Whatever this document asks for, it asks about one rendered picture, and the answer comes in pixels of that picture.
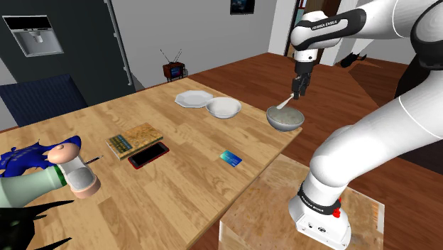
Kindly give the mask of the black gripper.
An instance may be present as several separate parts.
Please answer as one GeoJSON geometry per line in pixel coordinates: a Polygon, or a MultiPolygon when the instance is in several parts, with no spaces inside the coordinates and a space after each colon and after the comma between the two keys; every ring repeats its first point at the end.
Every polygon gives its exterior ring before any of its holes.
{"type": "Polygon", "coordinates": [[[300,96],[305,96],[306,89],[309,86],[313,67],[313,62],[295,63],[295,73],[297,77],[292,80],[293,99],[299,99],[300,96]]]}

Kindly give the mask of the white spoon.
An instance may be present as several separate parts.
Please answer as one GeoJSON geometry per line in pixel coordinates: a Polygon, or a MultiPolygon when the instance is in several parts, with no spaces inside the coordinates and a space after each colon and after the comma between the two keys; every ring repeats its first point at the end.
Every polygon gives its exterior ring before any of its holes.
{"type": "Polygon", "coordinates": [[[281,102],[278,106],[276,106],[276,109],[282,109],[291,99],[293,99],[294,93],[291,93],[290,96],[283,102],[281,102]]]}

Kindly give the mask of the grey bowl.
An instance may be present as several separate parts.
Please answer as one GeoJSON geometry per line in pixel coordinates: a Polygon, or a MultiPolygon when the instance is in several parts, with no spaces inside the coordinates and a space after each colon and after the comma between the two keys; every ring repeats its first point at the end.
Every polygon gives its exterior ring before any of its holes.
{"type": "Polygon", "coordinates": [[[292,107],[278,109],[272,106],[268,108],[266,118],[268,123],[278,131],[293,131],[305,121],[304,115],[292,107]]]}

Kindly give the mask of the black animal-shaped object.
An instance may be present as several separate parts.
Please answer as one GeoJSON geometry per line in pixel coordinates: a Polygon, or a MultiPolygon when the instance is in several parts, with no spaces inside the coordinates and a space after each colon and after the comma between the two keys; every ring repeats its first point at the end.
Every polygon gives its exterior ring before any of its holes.
{"type": "Polygon", "coordinates": [[[340,61],[340,65],[342,68],[346,68],[346,67],[350,66],[356,60],[365,60],[365,59],[366,59],[366,55],[360,56],[359,53],[358,54],[350,53],[349,55],[347,55],[344,59],[342,59],[340,61]]]}

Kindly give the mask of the white bowl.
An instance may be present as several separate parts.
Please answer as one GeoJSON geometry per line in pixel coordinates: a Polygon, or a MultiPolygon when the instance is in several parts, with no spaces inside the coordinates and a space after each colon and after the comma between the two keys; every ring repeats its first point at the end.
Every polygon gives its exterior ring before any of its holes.
{"type": "Polygon", "coordinates": [[[231,97],[215,97],[206,104],[207,111],[219,119],[230,119],[241,111],[241,103],[231,97]]]}

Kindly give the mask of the blue card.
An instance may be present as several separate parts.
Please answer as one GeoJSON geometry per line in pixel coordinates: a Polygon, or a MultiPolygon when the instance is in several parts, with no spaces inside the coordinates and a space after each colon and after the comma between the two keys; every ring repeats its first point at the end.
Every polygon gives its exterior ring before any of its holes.
{"type": "Polygon", "coordinates": [[[241,158],[228,150],[225,150],[219,157],[232,167],[236,167],[242,161],[241,158]]]}

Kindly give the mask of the red television with antenna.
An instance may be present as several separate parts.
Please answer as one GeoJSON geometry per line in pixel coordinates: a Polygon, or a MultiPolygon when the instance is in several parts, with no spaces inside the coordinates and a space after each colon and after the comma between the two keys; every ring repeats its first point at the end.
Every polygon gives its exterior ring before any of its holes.
{"type": "Polygon", "coordinates": [[[182,49],[179,50],[174,60],[169,60],[165,53],[160,50],[164,55],[165,59],[168,61],[168,64],[163,65],[163,74],[167,79],[167,82],[172,82],[173,79],[179,78],[182,79],[186,75],[186,67],[182,62],[178,62],[182,54],[182,49]]]}

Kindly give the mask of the red black phone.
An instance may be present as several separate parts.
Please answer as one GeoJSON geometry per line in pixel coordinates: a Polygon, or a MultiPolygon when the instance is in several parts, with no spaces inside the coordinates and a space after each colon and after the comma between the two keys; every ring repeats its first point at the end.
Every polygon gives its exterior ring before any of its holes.
{"type": "Polygon", "coordinates": [[[164,143],[158,142],[130,156],[128,161],[135,169],[139,169],[155,159],[165,155],[169,151],[170,149],[164,143]]]}

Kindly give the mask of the yellow green book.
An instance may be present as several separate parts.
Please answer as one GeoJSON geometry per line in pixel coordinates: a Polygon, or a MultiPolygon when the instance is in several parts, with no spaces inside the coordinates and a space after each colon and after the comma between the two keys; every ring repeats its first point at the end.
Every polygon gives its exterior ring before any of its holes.
{"type": "Polygon", "coordinates": [[[150,124],[144,123],[106,140],[106,144],[119,160],[132,156],[161,141],[163,135],[150,124]]]}

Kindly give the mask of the dark refrigerator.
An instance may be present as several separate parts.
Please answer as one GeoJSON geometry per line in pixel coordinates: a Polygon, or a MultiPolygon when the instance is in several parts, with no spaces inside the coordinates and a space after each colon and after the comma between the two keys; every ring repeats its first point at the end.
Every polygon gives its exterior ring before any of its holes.
{"type": "Polygon", "coordinates": [[[105,0],[0,0],[0,61],[11,82],[69,74],[89,106],[135,93],[105,0]],[[46,15],[63,52],[27,58],[5,16],[46,15]]]}

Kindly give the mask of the blue chair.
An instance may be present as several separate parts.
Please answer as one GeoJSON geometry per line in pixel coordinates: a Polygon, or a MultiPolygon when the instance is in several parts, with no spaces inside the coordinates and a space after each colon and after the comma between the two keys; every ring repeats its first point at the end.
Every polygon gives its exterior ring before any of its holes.
{"type": "Polygon", "coordinates": [[[1,85],[0,98],[20,127],[88,107],[69,74],[1,85]]]}

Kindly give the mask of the blue figure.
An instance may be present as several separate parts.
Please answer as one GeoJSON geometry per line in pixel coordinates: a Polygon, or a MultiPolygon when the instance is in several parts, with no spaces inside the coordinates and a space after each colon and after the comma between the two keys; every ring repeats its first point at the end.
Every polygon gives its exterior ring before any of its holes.
{"type": "Polygon", "coordinates": [[[79,136],[72,136],[61,143],[50,146],[35,144],[17,149],[13,147],[9,152],[0,155],[0,178],[9,178],[23,175],[32,167],[46,169],[60,163],[66,163],[80,153],[82,141],[79,136]]]}

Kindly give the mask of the pale green bottle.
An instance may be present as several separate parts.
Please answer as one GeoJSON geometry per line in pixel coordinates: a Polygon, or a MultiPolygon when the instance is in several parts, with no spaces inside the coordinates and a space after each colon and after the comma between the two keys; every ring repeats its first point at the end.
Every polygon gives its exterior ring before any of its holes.
{"type": "Polygon", "coordinates": [[[0,208],[21,208],[52,190],[66,186],[62,171],[47,167],[27,175],[0,178],[0,208]]]}

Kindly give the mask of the black spiky plant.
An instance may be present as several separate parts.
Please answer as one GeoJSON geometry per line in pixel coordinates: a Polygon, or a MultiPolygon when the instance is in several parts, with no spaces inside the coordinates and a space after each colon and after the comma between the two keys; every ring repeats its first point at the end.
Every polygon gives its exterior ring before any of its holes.
{"type": "Polygon", "coordinates": [[[0,208],[0,250],[26,250],[35,235],[34,221],[45,217],[41,213],[71,202],[63,200],[23,208],[0,208]]]}

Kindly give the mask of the dark wall picture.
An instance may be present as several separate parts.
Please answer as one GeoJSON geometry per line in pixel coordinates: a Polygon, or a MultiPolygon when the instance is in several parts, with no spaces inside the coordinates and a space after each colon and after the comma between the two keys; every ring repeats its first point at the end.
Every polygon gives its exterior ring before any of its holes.
{"type": "Polygon", "coordinates": [[[256,0],[231,0],[231,15],[247,15],[253,14],[256,0]]]}

